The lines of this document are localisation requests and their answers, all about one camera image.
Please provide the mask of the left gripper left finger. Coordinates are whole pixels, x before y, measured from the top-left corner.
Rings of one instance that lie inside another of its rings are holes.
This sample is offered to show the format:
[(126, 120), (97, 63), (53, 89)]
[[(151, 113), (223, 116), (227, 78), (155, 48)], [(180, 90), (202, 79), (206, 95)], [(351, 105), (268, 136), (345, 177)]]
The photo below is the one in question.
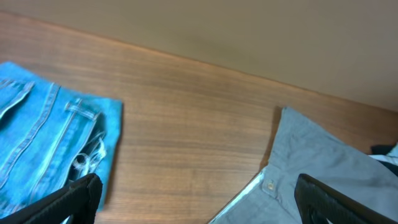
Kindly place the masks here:
[(3, 224), (94, 224), (103, 183), (96, 174), (64, 186), (18, 212), (1, 219)]

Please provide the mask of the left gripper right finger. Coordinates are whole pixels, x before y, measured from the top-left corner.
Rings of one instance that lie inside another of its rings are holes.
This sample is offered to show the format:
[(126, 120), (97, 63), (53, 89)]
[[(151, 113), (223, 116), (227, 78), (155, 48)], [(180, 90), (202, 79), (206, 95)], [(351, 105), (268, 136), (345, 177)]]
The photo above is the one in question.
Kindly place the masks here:
[(298, 176), (294, 198), (303, 224), (397, 224), (307, 174)]

